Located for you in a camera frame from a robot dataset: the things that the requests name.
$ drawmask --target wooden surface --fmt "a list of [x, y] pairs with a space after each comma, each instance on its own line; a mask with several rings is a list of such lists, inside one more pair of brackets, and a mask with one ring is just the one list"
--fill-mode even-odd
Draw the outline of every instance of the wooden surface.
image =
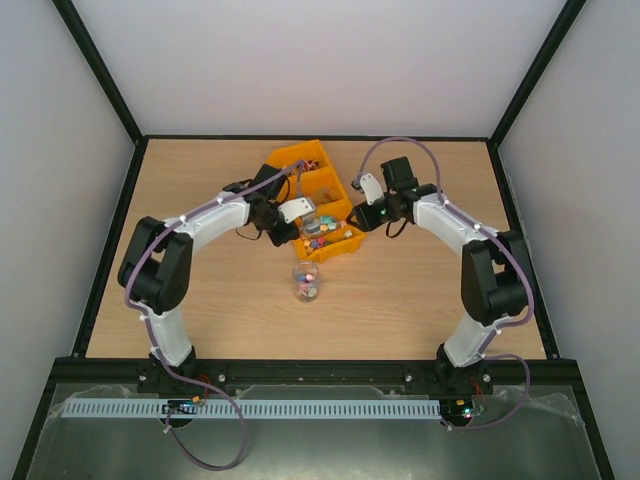
[[[117, 269], [136, 222], [178, 216], [213, 198], [233, 181], [253, 176], [269, 153], [289, 141], [151, 140], [98, 314], [87, 356], [146, 357], [138, 314], [123, 304]], [[348, 186], [371, 142], [323, 142]], [[429, 144], [442, 167], [444, 191], [485, 224], [506, 229], [489, 156], [483, 143]], [[391, 143], [372, 156], [379, 163], [409, 156], [421, 183], [434, 182], [431, 162], [414, 145]], [[347, 188], [352, 202], [364, 200]], [[253, 234], [252, 226], [243, 233]], [[318, 299], [300, 303], [291, 291], [293, 247], [275, 248], [265, 235], [244, 240], [234, 232], [195, 257], [183, 303], [187, 332], [200, 358], [432, 359], [454, 331], [463, 307], [460, 260], [431, 233], [408, 226], [395, 240], [384, 228], [370, 233], [355, 254], [320, 265]], [[544, 358], [535, 321], [506, 329], [488, 353]]]

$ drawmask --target white wall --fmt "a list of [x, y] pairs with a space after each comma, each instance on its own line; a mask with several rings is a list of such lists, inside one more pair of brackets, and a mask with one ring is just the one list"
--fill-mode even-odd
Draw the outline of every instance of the white wall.
[[638, 478], [640, 2], [587, 2], [503, 145], [556, 338]]
[[69, 355], [133, 146], [50, 0], [0, 14], [0, 479]]
[[489, 136], [564, 0], [75, 0], [144, 133]]

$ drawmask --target white cable tray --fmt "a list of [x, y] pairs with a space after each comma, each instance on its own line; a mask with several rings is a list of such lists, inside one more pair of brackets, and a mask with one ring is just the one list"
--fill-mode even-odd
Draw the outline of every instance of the white cable tray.
[[[437, 400], [236, 400], [247, 419], [404, 419], [439, 420]], [[169, 400], [140, 398], [74, 398], [63, 418], [164, 418]], [[208, 400], [202, 407], [186, 406], [180, 418], [236, 418], [225, 400]]]

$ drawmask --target clear plastic cup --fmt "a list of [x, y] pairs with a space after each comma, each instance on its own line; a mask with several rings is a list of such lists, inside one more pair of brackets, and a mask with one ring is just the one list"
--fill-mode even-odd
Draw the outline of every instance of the clear plastic cup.
[[308, 260], [295, 264], [291, 276], [293, 293], [301, 302], [311, 302], [318, 298], [318, 266]]

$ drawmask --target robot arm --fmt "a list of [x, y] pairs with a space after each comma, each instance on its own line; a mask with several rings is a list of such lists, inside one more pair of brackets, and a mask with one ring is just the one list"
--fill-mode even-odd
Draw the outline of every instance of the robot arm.
[[315, 206], [307, 198], [282, 204], [275, 201], [286, 181], [284, 178], [246, 197], [223, 203], [225, 198], [241, 193], [278, 171], [264, 165], [254, 180], [228, 185], [215, 197], [218, 201], [216, 207], [203, 208], [188, 219], [182, 216], [159, 221], [145, 217], [138, 222], [118, 272], [118, 283], [122, 286], [129, 281], [134, 267], [153, 239], [169, 225], [178, 220], [182, 222], [158, 245], [156, 253], [162, 253], [162, 259], [149, 258], [144, 263], [131, 291], [134, 302], [150, 309], [154, 337], [171, 366], [181, 365], [194, 352], [180, 306], [189, 287], [193, 254], [223, 233], [247, 223], [266, 231], [272, 243], [280, 246], [298, 238], [298, 228], [292, 222], [315, 211]]
[[[455, 333], [438, 351], [452, 375], [453, 370], [478, 363], [489, 342], [501, 326], [513, 321], [527, 305], [522, 283], [513, 268], [486, 236], [497, 237], [526, 276], [531, 266], [522, 235], [515, 231], [500, 233], [450, 207], [447, 197], [435, 186], [419, 185], [406, 157], [381, 165], [387, 186], [384, 193], [371, 174], [363, 175], [359, 187], [366, 201], [356, 206], [347, 221], [363, 231], [384, 223], [404, 220], [429, 230], [462, 258], [461, 297], [465, 313]], [[495, 272], [494, 263], [503, 271]]]

